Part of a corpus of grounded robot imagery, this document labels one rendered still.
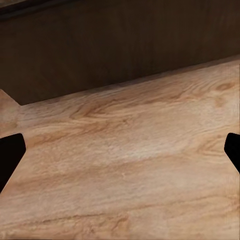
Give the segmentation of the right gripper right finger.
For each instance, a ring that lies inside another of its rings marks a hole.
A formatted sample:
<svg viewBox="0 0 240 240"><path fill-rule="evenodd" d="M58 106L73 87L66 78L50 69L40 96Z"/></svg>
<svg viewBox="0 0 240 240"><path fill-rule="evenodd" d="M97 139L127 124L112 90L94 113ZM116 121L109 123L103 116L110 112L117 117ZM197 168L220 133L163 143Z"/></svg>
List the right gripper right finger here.
<svg viewBox="0 0 240 240"><path fill-rule="evenodd" d="M227 135L224 151L240 173L240 135L229 133Z"/></svg>

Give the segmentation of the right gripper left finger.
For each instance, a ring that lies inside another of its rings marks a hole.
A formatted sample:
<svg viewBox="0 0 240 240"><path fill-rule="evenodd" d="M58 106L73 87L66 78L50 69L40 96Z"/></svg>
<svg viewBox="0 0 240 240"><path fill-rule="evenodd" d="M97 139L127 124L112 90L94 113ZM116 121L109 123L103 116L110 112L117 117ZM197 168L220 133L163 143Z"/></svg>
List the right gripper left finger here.
<svg viewBox="0 0 240 240"><path fill-rule="evenodd" d="M0 193L26 153L22 133L0 138Z"/></svg>

